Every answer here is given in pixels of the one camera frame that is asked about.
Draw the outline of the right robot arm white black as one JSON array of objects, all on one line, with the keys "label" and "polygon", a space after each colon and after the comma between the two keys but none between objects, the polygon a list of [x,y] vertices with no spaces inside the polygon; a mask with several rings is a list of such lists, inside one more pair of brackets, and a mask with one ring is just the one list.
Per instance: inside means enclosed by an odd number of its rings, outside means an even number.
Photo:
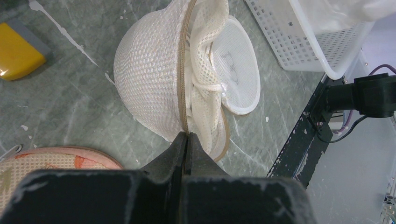
[{"label": "right robot arm white black", "polygon": [[314,94],[308,107],[308,120],[319,127],[337,111],[356,110],[369,118],[388,118],[396,110],[396,76],[388,73],[354,79],[327,80]]}]

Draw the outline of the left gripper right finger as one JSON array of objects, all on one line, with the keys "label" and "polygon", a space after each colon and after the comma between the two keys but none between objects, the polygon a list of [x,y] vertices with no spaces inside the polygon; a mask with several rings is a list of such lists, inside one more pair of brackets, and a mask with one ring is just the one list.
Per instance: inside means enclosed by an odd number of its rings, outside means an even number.
[{"label": "left gripper right finger", "polygon": [[315,224],[301,183],[290,178],[232,177],[191,133],[177,221],[180,224]]}]

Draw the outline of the beige mesh laundry bag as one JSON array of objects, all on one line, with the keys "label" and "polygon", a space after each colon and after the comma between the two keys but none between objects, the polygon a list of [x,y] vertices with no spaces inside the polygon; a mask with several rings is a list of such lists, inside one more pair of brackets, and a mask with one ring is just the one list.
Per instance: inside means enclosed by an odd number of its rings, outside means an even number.
[{"label": "beige mesh laundry bag", "polygon": [[144,15],[123,36],[113,73],[139,123],[167,141],[196,134],[214,161],[229,145],[224,110],[246,115],[260,99],[253,45],[226,0],[173,0]]}]

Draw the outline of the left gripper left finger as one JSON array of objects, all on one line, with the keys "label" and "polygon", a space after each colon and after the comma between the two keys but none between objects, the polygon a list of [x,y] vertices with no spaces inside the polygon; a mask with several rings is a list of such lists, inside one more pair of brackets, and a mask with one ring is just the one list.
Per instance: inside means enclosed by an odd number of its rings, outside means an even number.
[{"label": "left gripper left finger", "polygon": [[138,170],[37,170],[17,186],[3,224],[179,224],[187,135]]}]

